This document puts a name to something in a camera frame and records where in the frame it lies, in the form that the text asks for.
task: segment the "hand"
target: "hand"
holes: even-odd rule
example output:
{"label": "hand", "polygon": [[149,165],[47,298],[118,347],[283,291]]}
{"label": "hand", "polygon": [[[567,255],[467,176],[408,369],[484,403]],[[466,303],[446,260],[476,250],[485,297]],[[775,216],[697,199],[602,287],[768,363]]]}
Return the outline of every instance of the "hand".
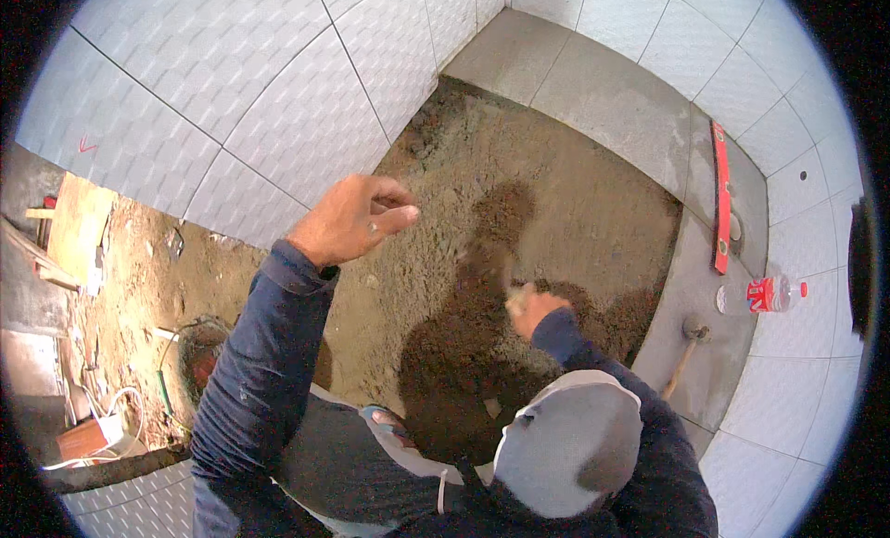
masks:
{"label": "hand", "polygon": [[393,178],[353,174],[329,188],[285,239],[318,269],[335,266],[414,225],[415,202]]}
{"label": "hand", "polygon": [[534,284],[525,284],[506,301],[506,310],[516,333],[526,341],[531,341],[535,328],[553,310],[571,308],[572,303],[549,292],[537,292]]}

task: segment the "red bottle label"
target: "red bottle label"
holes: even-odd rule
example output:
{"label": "red bottle label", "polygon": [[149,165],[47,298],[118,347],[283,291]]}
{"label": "red bottle label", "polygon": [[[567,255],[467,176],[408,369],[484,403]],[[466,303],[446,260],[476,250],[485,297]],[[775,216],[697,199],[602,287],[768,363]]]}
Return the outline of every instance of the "red bottle label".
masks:
{"label": "red bottle label", "polygon": [[773,311],[773,277],[755,279],[748,284],[748,307],[752,314]]}

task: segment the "electrical wire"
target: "electrical wire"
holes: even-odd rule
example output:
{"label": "electrical wire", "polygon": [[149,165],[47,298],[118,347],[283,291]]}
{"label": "electrical wire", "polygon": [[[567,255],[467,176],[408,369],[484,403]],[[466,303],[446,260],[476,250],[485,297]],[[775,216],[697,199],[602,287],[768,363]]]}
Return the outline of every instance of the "electrical wire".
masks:
{"label": "electrical wire", "polygon": [[127,456],[127,454],[130,453],[130,451],[133,449],[134,445],[136,445],[136,442],[139,440],[139,435],[142,433],[142,424],[145,421],[145,408],[143,407],[142,395],[138,389],[136,389],[134,387],[129,387],[129,386],[126,388],[121,388],[114,395],[114,398],[111,399],[111,405],[108,406],[108,410],[106,412],[102,411],[102,406],[99,405],[98,402],[93,398],[93,395],[90,393],[89,389],[83,388],[83,391],[86,393],[86,397],[90,400],[91,409],[93,409],[95,407],[96,409],[99,410],[99,414],[102,414],[104,417],[111,416],[111,413],[112,413],[112,411],[114,411],[114,407],[117,404],[117,401],[120,400],[122,397],[124,397],[125,393],[127,393],[127,392],[133,393],[136,396],[136,398],[139,400],[139,430],[136,431],[136,436],[134,437],[133,441],[130,442],[127,449],[125,449],[124,452],[119,455],[115,455],[113,457],[81,457],[79,459],[70,459],[68,461],[60,462],[58,464],[50,465],[48,467],[43,467],[43,470],[56,470],[57,468],[66,467],[68,465],[72,465],[72,464],[75,464],[78,462],[118,461],[118,460],[124,458],[125,456]]}

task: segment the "left hand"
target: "left hand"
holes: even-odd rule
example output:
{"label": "left hand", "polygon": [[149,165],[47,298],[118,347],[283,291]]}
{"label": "left hand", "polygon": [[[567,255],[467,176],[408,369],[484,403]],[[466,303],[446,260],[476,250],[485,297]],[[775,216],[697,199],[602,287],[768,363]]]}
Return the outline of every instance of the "left hand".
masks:
{"label": "left hand", "polygon": [[394,178],[352,174],[329,188],[285,240],[318,269],[342,264],[414,225],[416,202]]}

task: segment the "red arrow mark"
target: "red arrow mark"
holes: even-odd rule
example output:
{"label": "red arrow mark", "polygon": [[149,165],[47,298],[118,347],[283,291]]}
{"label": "red arrow mark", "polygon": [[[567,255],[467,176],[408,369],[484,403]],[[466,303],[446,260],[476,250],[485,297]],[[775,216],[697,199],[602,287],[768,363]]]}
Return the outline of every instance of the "red arrow mark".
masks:
{"label": "red arrow mark", "polygon": [[81,152],[88,152],[88,151],[90,151],[94,148],[97,148],[97,147],[98,146],[96,146],[95,144],[93,144],[92,146],[87,146],[86,145],[86,135],[84,134],[83,139],[80,140],[80,145],[77,146],[77,149],[80,150]]}

